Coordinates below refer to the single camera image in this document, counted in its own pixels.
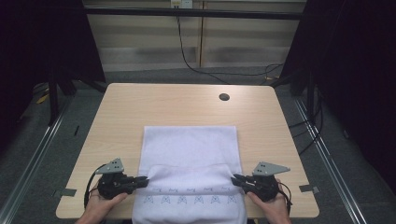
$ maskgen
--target black hole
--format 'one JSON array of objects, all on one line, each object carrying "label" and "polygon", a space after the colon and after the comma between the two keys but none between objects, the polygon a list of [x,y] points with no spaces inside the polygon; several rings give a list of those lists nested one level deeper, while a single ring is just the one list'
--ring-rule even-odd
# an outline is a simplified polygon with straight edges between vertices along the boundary
[{"label": "black hole", "polygon": [[222,94],[219,95],[219,98],[222,101],[228,101],[228,100],[230,100],[230,95],[227,94],[227,93],[222,93]]}]

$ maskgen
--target gray carpet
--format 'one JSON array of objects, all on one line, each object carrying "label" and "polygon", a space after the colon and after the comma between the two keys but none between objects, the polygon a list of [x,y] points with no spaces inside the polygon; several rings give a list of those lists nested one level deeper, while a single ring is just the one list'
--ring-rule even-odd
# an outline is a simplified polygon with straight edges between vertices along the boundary
[{"label": "gray carpet", "polygon": [[[279,75],[281,68],[269,74]],[[210,72],[232,72],[257,74],[263,68],[210,68]],[[230,84],[259,85],[263,76],[238,76],[217,74],[218,78]],[[199,83],[225,84],[204,74],[189,69],[152,70],[136,72],[117,72],[106,74],[107,83],[111,82],[149,82],[149,83]],[[65,112],[63,122],[42,161],[34,181],[24,196],[12,223],[74,223],[75,220],[61,220],[55,216],[59,199],[52,197],[53,191],[63,189],[73,170],[78,154],[83,146],[93,118],[103,98],[103,94],[90,87],[76,83],[78,92]],[[289,86],[276,88],[276,94],[289,125],[302,121],[294,103],[295,97]],[[7,154],[0,160],[0,204],[3,206],[7,195],[12,191],[24,167],[32,157],[36,146],[47,129],[50,118],[49,102],[36,105],[35,99],[23,116],[15,138],[8,146]],[[290,128],[298,150],[304,149],[311,141],[304,125]],[[356,197],[368,223],[393,223],[396,220],[396,199],[375,170],[361,156],[353,140],[346,139],[343,127],[323,104],[323,129],[321,136],[332,153],[341,174]],[[320,214],[311,219],[294,219],[293,223],[353,223],[344,203],[332,182],[315,145],[302,156],[310,183],[320,190],[315,195]]]}]

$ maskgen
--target hand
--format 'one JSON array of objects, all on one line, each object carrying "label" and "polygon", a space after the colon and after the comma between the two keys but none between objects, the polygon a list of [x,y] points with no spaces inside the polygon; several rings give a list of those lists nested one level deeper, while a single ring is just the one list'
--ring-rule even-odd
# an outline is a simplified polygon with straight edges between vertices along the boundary
[{"label": "hand", "polygon": [[288,208],[286,207],[286,200],[282,194],[278,193],[273,200],[266,203],[253,192],[248,192],[247,196],[262,209],[265,217],[271,224],[291,223]]},{"label": "hand", "polygon": [[112,200],[107,200],[99,194],[99,190],[95,189],[91,192],[90,200],[85,208],[84,214],[76,222],[77,224],[97,224],[100,223],[110,212],[110,210],[128,196],[127,193],[122,193],[114,197]]}]

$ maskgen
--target table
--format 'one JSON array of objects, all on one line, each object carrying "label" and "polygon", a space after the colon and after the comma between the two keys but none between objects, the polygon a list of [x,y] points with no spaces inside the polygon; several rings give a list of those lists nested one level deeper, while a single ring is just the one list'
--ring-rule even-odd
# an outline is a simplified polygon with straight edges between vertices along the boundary
[{"label": "table", "polygon": [[[222,93],[230,99],[219,98]],[[236,126],[244,175],[259,161],[288,166],[291,171],[276,175],[289,186],[293,206],[291,217],[316,217],[318,205],[307,185],[304,167],[292,141],[288,125],[273,88],[263,86],[132,84],[114,83],[107,88],[90,132],[70,176],[56,215],[79,218],[83,196],[93,171],[120,157],[124,173],[136,176],[144,126]],[[130,219],[134,194],[116,206],[107,218]],[[262,217],[262,211],[246,197],[248,217]]]}]

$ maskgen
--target towel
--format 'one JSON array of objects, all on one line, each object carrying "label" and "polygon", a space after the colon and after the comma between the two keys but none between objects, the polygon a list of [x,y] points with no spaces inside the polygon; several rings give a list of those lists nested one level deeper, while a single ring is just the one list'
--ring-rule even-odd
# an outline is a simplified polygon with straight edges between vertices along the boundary
[{"label": "towel", "polygon": [[133,223],[247,222],[234,126],[145,127]]}]

